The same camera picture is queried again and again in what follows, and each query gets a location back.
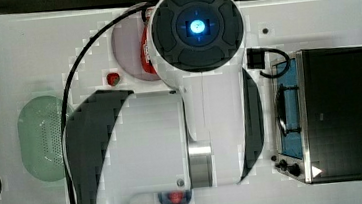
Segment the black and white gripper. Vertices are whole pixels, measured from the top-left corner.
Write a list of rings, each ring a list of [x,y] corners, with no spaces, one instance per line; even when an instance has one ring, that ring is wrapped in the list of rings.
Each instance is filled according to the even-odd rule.
[[[247,48],[247,67],[249,69],[264,69],[265,68],[265,51],[261,48]]]

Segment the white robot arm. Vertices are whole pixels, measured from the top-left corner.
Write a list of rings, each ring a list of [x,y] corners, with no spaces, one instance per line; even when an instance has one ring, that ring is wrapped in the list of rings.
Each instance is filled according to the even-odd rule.
[[[75,110],[64,153],[77,204],[239,184],[264,141],[262,103],[243,60],[233,0],[160,0],[147,53],[163,90],[102,90]]]

